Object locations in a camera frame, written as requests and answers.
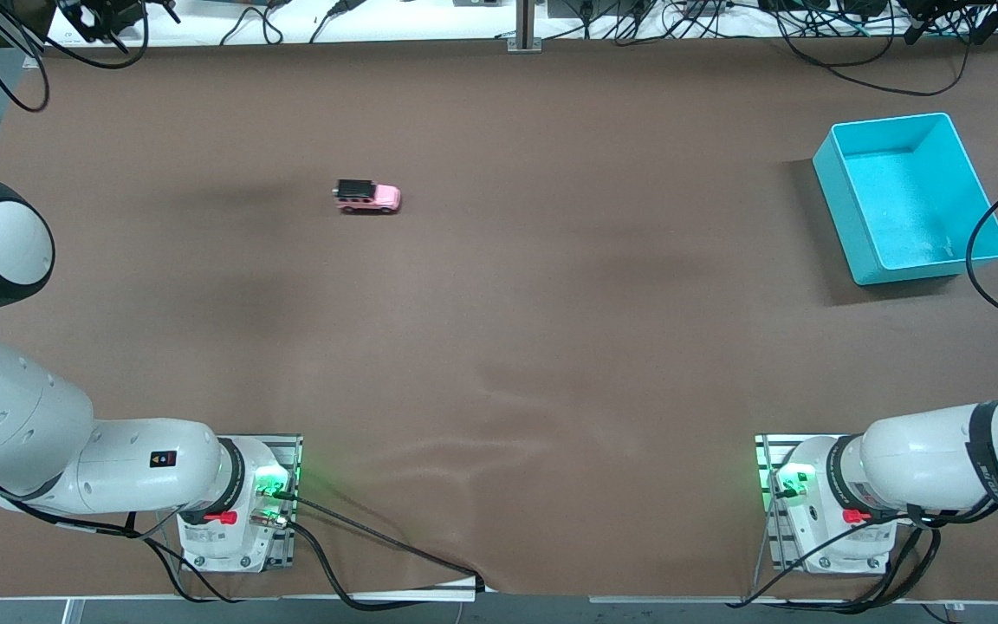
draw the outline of pink toy car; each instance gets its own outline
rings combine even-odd
[[[334,198],[337,208],[346,214],[399,212],[399,189],[371,180],[338,180]]]

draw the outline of blue container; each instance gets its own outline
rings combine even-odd
[[[839,123],[814,163],[853,281],[965,272],[965,246],[989,203],[949,115]],[[993,216],[973,262],[995,259]]]

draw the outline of white circular cap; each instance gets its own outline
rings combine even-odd
[[[52,269],[52,234],[30,206],[0,201],[0,276],[28,287]]]

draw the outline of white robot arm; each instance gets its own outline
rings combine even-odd
[[[998,509],[998,400],[872,423],[864,435],[805,439],[776,471],[807,572],[883,573],[895,521],[973,521]],[[835,540],[865,523],[856,536]]]
[[[0,307],[44,287],[55,264],[48,226],[0,183]],[[258,571],[288,472],[245,436],[181,419],[95,419],[91,400],[0,344],[0,506],[55,514],[179,509],[200,569]],[[221,524],[236,525],[229,530]]]

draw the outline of gray floor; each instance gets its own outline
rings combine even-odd
[[[56,624],[63,601],[0,601],[0,624]],[[177,600],[88,601],[83,624],[455,624],[457,604],[419,605],[385,613],[349,611],[337,601],[253,601],[238,605]],[[561,596],[487,594],[464,604],[461,624],[780,624],[848,621],[848,616],[789,613],[765,607],[732,611],[722,605],[591,604]],[[998,607],[970,605],[962,621],[998,624]],[[934,624],[919,607],[895,605],[857,617],[857,624]]]

